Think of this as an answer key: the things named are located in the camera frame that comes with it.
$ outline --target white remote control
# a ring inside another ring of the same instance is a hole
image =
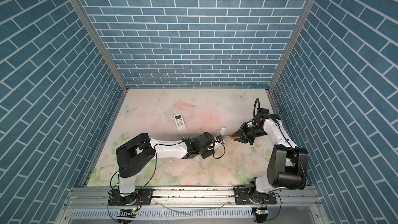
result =
[[[177,131],[185,130],[186,127],[181,113],[174,115],[174,121],[176,122]]]

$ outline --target table surface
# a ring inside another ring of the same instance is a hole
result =
[[[253,118],[256,98],[272,113],[264,89],[130,89],[87,186],[109,186],[111,176],[119,170],[115,150],[136,135],[147,132],[157,140],[175,141],[203,132],[218,136],[220,128],[225,127],[229,136]],[[176,113],[182,113],[186,124],[183,131],[177,131],[173,119]],[[252,146],[225,140],[226,152],[220,159],[158,159],[148,185],[239,185],[267,173],[273,148],[268,136],[256,138]],[[215,156],[223,151],[217,148]],[[137,174],[136,185],[149,180],[154,165],[153,159]]]

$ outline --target black mounting plate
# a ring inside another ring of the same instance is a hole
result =
[[[235,193],[236,205],[257,204],[257,202],[260,202],[262,199],[266,200],[267,205],[273,205],[277,203],[274,193],[264,194],[264,193],[254,192],[250,199],[249,188],[236,187],[233,190]]]
[[[152,200],[153,189],[140,189],[137,192],[138,198],[141,196],[141,205],[150,205]],[[133,203],[135,201],[135,196],[128,195],[126,197],[121,197],[119,194],[119,189],[114,189],[111,193],[111,198],[109,199],[109,206],[126,206],[126,204]]]

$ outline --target blue brick wall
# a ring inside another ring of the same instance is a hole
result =
[[[0,223],[53,222],[121,89],[67,0],[0,0]]]
[[[275,97],[333,223],[398,223],[398,0],[316,0]]]
[[[129,87],[266,87],[305,0],[81,0]]]

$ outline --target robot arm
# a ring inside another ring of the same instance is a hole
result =
[[[254,117],[242,124],[231,138],[242,143],[254,143],[254,139],[269,135],[274,148],[268,164],[267,174],[254,178],[252,192],[270,193],[278,189],[304,189],[306,182],[308,152],[291,140],[282,125],[281,118],[260,108],[257,98],[254,104]],[[119,190],[122,197],[135,191],[135,175],[154,158],[175,157],[194,158],[201,155],[207,158],[214,149],[223,145],[222,136],[213,137],[205,132],[195,138],[179,141],[160,141],[141,133],[116,150],[119,165]],[[293,166],[286,165],[290,159]]]
[[[135,191],[135,175],[155,158],[175,157],[194,158],[201,155],[206,158],[214,154],[214,149],[225,144],[222,136],[213,137],[205,132],[195,138],[183,138],[178,141],[161,141],[149,138],[141,133],[116,150],[119,165],[119,190],[122,197]]]

